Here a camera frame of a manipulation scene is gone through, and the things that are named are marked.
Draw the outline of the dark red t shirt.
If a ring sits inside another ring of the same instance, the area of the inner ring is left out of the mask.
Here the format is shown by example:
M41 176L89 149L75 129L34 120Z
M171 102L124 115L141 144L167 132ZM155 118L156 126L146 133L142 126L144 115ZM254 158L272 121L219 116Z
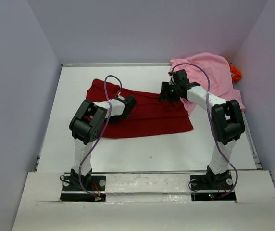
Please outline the dark red t shirt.
M161 102L157 93L121 89L122 97L128 95L133 96L137 104L129 118L120 121L110 119L103 134L105 138L136 138L193 130L182 102Z

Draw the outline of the pink t shirt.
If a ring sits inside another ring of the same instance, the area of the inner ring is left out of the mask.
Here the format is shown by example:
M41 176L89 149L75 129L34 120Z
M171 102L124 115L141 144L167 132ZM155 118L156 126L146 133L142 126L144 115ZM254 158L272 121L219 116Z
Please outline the pink t shirt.
M186 58L170 60L174 71L184 69L190 82L197 82L207 89L210 82L210 93L225 100L237 100L242 111L245 106L241 93L233 86L228 60L220 55L208 52Z

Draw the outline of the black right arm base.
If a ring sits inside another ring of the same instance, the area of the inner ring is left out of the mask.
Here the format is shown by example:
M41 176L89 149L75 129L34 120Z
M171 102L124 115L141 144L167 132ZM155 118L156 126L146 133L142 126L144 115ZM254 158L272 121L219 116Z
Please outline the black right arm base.
M210 201L234 201L236 194L232 190L234 184L229 173L226 177L215 183L206 180L206 174L190 175L188 187L191 190L191 200L193 202L210 202Z

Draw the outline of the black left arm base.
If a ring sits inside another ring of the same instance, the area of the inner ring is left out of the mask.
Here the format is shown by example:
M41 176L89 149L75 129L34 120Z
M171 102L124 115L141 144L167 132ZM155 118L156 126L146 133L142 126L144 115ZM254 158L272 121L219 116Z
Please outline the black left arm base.
M106 200L106 176L92 175L89 183L81 187L78 179L69 174L60 176L62 190L60 200L63 202L105 202Z

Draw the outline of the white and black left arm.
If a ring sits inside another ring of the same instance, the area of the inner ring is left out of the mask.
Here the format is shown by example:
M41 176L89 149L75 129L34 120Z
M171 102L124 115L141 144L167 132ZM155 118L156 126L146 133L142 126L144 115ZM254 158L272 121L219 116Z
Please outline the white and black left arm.
M69 124L75 144L75 159L70 171L70 180L79 190L86 190L91 183L91 152L103 136L108 123L130 116L136 99L128 95L117 96L108 101L82 101Z

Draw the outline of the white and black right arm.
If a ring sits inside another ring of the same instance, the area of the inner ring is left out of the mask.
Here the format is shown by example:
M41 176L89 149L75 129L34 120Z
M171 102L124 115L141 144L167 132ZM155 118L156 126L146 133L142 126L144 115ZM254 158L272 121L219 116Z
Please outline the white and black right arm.
M236 141L245 132L242 111L237 100L225 100L210 93L197 82L190 82L184 69L169 73L171 79L162 82L160 101L177 102L181 99L193 102L207 112L214 138L214 149L206 173L192 175L189 187L192 191L234 189L229 168L230 156Z

